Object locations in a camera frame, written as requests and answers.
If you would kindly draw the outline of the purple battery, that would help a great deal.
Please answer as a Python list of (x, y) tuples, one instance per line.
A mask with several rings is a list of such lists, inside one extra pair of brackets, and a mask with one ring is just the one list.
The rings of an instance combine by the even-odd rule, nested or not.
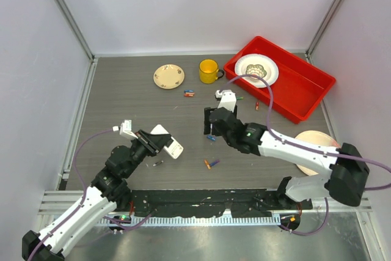
[(220, 160), (215, 160), (215, 161), (213, 161), (212, 163), (210, 163), (210, 166), (212, 167), (212, 166), (218, 164), (219, 162), (220, 162)]

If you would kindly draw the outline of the black battery bottom left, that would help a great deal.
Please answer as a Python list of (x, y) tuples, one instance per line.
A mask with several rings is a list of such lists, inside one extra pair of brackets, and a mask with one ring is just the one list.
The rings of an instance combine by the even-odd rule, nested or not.
[(153, 164), (153, 167), (159, 166), (160, 164), (163, 164), (164, 160), (158, 161)]

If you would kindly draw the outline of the cream floral plate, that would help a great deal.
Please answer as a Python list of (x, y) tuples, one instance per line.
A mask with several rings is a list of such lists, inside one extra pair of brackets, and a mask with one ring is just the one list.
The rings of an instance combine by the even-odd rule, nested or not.
[(174, 89), (185, 80), (184, 70), (174, 64), (162, 65), (153, 74), (153, 82), (162, 89)]

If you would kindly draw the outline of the orange battery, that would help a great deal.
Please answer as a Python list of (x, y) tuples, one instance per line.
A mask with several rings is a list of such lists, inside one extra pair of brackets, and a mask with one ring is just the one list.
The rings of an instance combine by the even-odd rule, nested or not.
[(211, 166), (210, 166), (208, 160), (204, 160), (204, 163), (205, 163), (206, 167), (207, 167), (209, 170), (211, 170)]

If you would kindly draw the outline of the yellow mug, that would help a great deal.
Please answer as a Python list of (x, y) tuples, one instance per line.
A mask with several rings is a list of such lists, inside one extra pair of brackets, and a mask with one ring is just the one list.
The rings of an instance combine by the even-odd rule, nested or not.
[(224, 75), (225, 72), (212, 59), (204, 59), (199, 64), (199, 78), (204, 84), (212, 84), (218, 79), (223, 78)]

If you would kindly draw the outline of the small patterned bowl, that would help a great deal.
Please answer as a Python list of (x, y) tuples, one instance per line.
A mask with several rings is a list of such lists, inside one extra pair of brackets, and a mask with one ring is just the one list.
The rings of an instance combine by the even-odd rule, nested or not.
[(265, 70), (264, 66), (260, 64), (249, 64), (246, 67), (246, 74), (265, 78), (268, 72)]

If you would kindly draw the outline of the pink rimmed plate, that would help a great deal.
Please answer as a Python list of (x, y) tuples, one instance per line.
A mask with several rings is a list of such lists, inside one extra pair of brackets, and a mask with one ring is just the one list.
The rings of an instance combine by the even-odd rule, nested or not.
[(299, 133), (296, 137), (297, 140), (308, 142), (311, 144), (318, 144), (325, 147), (340, 148), (340, 144), (326, 133), (320, 131), (309, 130)]

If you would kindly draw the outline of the red plastic bin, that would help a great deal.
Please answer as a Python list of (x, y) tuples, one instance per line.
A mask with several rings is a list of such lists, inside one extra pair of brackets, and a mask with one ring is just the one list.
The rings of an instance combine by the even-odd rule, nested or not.
[(270, 84), (274, 96), (272, 108), (293, 123), (307, 120), (336, 82), (333, 76), (260, 36), (254, 37), (224, 65), (227, 79), (236, 76), (236, 62), (248, 54), (265, 55), (276, 63), (279, 76)]

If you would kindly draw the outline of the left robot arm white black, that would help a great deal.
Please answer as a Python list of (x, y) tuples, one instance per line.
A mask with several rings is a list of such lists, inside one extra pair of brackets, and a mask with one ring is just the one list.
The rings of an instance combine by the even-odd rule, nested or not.
[(130, 204), (127, 178), (148, 156), (165, 151), (177, 159), (183, 147), (162, 126), (151, 132), (133, 132), (131, 121), (111, 128), (131, 141), (131, 146), (119, 146), (91, 184), (83, 184), (82, 196), (55, 221), (39, 232), (30, 230), (22, 238), (24, 260), (64, 260), (80, 239), (108, 213), (124, 211)]

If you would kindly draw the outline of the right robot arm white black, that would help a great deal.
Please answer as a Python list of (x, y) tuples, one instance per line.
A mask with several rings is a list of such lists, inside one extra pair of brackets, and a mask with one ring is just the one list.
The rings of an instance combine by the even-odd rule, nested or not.
[(350, 207), (361, 203), (370, 170), (349, 143), (325, 147), (302, 142), (259, 123), (242, 123), (235, 111), (226, 108), (204, 109), (204, 133), (222, 137), (241, 153), (273, 157), (314, 171), (312, 176), (283, 178), (276, 193), (281, 208), (313, 197), (331, 197)]

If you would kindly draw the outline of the white remote control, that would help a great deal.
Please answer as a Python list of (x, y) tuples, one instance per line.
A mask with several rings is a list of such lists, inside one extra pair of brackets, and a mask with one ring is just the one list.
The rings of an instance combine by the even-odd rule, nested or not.
[(163, 150), (174, 160), (178, 159), (178, 157), (183, 153), (183, 146), (160, 124), (156, 125), (151, 134), (169, 134), (170, 139), (168, 143), (165, 144)]

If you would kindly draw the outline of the white plate in bin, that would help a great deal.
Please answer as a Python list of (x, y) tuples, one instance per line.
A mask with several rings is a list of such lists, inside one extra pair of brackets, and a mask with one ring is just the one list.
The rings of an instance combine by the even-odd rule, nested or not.
[(279, 77), (277, 64), (262, 54), (247, 54), (239, 58), (235, 64), (237, 75), (257, 75), (267, 82), (274, 84)]

